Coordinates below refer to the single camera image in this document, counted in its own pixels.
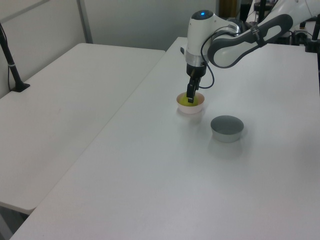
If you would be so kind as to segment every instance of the black stand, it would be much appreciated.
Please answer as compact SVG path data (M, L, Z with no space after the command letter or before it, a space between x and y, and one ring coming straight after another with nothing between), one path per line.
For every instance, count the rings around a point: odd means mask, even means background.
M316 53L318 55L318 70L320 71L320 40L318 40L320 32L320 14L316 17L315 26L311 40L308 40L305 51L307 53Z
M23 90L30 87L30 84L26 84L21 81L16 64L12 58L12 55L11 55L9 47L8 47L7 40L5 38L5 35L2 31L2 29L0 29L0 44L1 44L4 56L6 58L6 61L8 63L8 66L11 70L11 73L12 73L14 81L15 81L15 87L12 89L12 91L21 93Z
M267 4L267 0L261 0L260 1L260 10L259 10L258 23L261 23L262 20L265 18L266 4Z

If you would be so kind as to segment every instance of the white table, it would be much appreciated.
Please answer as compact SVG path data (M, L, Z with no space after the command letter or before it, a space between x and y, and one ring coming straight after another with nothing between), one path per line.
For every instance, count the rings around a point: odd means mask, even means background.
M79 44L0 99L0 206L30 214L163 55Z
M270 44L214 68L204 110L185 115L176 104L189 82L185 43L173 43L12 240L320 238L317 55ZM243 120L239 141L212 138L220 115Z

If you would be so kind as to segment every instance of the white bowl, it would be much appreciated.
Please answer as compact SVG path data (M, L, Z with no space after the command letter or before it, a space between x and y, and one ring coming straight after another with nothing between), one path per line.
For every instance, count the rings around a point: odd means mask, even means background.
M202 110L202 108L204 107L205 97L201 93L196 92L195 95L198 98L198 105L197 106L184 106L184 105L181 105L179 103L180 98L184 94L185 94L185 92L179 94L176 97L176 103L178 104L179 110L181 112L185 113L185 114L196 114L196 113L199 113Z
M244 123L235 116L217 116L211 121L213 137L223 143L237 141L244 127Z

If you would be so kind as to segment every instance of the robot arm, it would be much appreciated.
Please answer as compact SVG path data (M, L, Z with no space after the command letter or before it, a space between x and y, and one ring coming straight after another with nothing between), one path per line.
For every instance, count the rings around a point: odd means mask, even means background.
M239 29L235 24L224 21L209 11L196 12L189 23L185 57L187 74L190 76L187 88L188 101L193 103L201 77L206 73L207 64L201 56L201 47L209 36L217 31L220 33L214 35L211 41L203 46L204 58L218 68L230 68L245 55L273 42L291 27L318 14L319 0L279 0L260 24L238 36L232 36L225 33L238 33Z

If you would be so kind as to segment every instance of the white wall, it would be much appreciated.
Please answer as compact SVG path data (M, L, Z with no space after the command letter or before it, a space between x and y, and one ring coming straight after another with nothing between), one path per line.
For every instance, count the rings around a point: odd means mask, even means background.
M0 22L6 22L48 0L0 0Z
M186 37L194 12L219 0L82 0L93 43L167 50Z
M29 79L76 44L85 43L77 0L50 0L2 26L22 81ZM1 49L0 98L9 92L7 66Z

